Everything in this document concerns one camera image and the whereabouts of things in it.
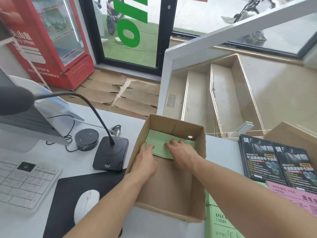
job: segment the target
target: person's left arm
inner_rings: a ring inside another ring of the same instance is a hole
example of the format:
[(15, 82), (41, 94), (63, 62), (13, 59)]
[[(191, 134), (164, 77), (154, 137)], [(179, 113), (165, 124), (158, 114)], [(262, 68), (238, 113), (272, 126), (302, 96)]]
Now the person's left arm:
[(145, 182), (156, 172), (154, 145), (146, 143), (136, 158), (133, 169), (106, 194), (64, 238), (117, 238), (123, 222), (134, 205)]

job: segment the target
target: stack of green paper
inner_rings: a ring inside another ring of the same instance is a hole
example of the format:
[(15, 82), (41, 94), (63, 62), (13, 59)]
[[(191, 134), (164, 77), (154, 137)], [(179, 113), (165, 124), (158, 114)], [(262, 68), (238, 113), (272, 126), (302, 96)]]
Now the stack of green paper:
[[(265, 183), (257, 182), (267, 188)], [(226, 216), (217, 206), (211, 195), (206, 193), (206, 216), (205, 221), (205, 238), (244, 238), (244, 236), (230, 223)]]
[(150, 145), (150, 144), (155, 145), (155, 148), (153, 149), (154, 155), (172, 160), (173, 159), (172, 155), (170, 154), (168, 149), (165, 148), (164, 146), (164, 143), (169, 143), (171, 139), (175, 139), (177, 142), (179, 142), (180, 140), (183, 140), (185, 144), (190, 144), (193, 148), (195, 147), (195, 141), (181, 139), (176, 136), (168, 135), (168, 134), (158, 132), (152, 129), (149, 130), (149, 133), (147, 134), (145, 142), (147, 143), (147, 145)]

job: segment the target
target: microphone base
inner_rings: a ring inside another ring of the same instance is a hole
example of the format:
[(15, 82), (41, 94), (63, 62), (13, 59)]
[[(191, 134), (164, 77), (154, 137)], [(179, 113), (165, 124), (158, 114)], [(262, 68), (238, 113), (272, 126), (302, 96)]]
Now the microphone base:
[(98, 146), (93, 168), (96, 170), (121, 171), (128, 151), (129, 140), (122, 137), (112, 137), (115, 145), (110, 144), (109, 136), (103, 137)]

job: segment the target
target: stack of pink flyers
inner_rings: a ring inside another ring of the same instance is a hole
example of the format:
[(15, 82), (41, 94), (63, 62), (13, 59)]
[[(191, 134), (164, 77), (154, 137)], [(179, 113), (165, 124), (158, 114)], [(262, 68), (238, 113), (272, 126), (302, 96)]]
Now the stack of pink flyers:
[(266, 184), (274, 193), (284, 196), (286, 199), (317, 217), (317, 195), (270, 181), (267, 181)]

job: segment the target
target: gooseneck microphone stem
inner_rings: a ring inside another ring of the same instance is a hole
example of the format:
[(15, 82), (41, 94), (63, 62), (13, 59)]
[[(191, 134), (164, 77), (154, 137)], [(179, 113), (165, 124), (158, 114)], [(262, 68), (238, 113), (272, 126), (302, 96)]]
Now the gooseneck microphone stem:
[(51, 94), (40, 94), (40, 95), (34, 95), (34, 100), (39, 100), (39, 99), (45, 99), (45, 98), (52, 98), (52, 97), (57, 97), (57, 96), (62, 96), (62, 95), (72, 95), (72, 96), (76, 96), (81, 98), (82, 100), (84, 100), (89, 107), (93, 110), (93, 112), (95, 113), (95, 115), (97, 116), (97, 118), (99, 119), (100, 123), (102, 124), (102, 126), (105, 128), (107, 134), (109, 135), (109, 142), (111, 145), (115, 145), (115, 142), (113, 140), (113, 138), (110, 135), (110, 132), (108, 130), (108, 128), (106, 127), (105, 123), (102, 121), (101, 117), (99, 116), (97, 110), (93, 107), (93, 105), (88, 101), (88, 99), (86, 99), (84, 96), (74, 93), (74, 92), (58, 92), (58, 93), (51, 93)]

